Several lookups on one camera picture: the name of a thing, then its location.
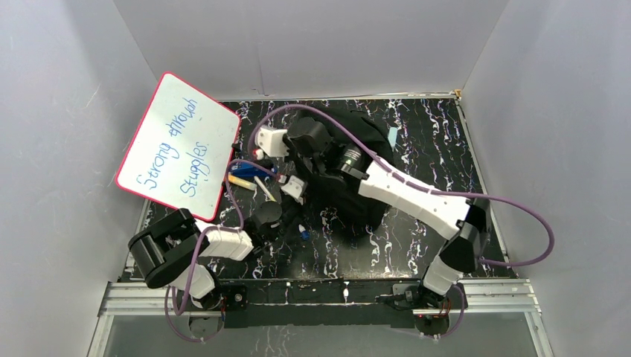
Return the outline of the black student backpack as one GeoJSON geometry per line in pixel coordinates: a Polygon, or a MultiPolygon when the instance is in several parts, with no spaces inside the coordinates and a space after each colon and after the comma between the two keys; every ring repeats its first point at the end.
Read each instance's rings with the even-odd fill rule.
{"type": "Polygon", "coordinates": [[[357,110],[324,108],[313,112],[300,109],[291,124],[302,117],[321,121],[331,132],[335,126],[342,137],[350,141],[342,154],[344,161],[340,173],[298,173],[295,169],[297,176],[307,183],[310,207],[333,210],[342,224],[342,239],[355,242],[366,237],[380,226],[389,206],[359,195],[359,184],[368,177],[367,169],[372,162],[368,150],[389,164],[393,163],[388,127],[374,122],[366,113],[357,110]]]}

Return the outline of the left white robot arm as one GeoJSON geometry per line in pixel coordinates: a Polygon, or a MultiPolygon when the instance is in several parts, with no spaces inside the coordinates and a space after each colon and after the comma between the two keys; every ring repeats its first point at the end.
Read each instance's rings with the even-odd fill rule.
{"type": "Polygon", "coordinates": [[[267,201],[253,210],[242,228],[230,228],[199,221],[182,208],[133,236],[128,249],[148,288],[171,286],[203,309],[214,309],[222,289],[199,258],[240,262],[265,257],[275,242],[297,235],[302,210],[283,193],[279,202],[267,201]]]}

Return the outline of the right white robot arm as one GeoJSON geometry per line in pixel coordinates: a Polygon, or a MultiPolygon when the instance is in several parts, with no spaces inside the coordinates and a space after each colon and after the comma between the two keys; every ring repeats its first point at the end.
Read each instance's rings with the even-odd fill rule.
{"type": "Polygon", "coordinates": [[[386,159],[370,158],[358,144],[337,141],[313,118],[292,124],[283,143],[310,197],[337,209],[346,219],[374,228],[393,207],[445,239],[421,280],[419,297],[425,306],[439,307],[449,290],[478,268],[490,231],[488,199],[439,194],[386,159]]]}

